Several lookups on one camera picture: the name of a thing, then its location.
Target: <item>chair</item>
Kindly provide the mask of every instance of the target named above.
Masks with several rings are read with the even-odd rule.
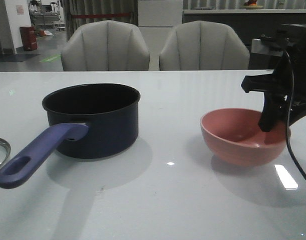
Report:
[[[147,71],[149,59],[139,28],[112,20],[80,26],[61,54],[64,71]]]
[[[194,21],[173,27],[159,56],[162,71],[247,69],[249,51],[228,25]]]

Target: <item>wall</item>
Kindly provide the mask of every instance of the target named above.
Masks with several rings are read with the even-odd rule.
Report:
[[[23,6],[23,15],[17,14],[17,5]],[[31,19],[29,17],[27,0],[5,0],[5,6],[13,38],[14,48],[16,49],[23,46],[19,27],[31,26]]]
[[[8,15],[4,1],[0,0],[0,43],[4,53],[14,51],[13,38],[8,23]]]

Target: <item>blue handle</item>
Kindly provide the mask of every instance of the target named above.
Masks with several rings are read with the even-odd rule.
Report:
[[[43,131],[0,169],[0,187],[13,189],[26,182],[65,139],[77,141],[88,132],[80,123],[60,123]]]

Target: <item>saucepan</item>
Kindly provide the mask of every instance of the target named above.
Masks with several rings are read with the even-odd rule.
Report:
[[[42,106],[50,127],[0,169],[0,187],[25,183],[54,150],[96,159],[127,149],[138,136],[139,99],[136,89],[114,83],[75,85],[47,95]]]

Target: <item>red trash bin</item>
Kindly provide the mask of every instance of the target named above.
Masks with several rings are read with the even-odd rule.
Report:
[[[37,49],[37,41],[35,36],[35,28],[33,26],[21,26],[20,32],[22,36],[23,47],[25,51]]]

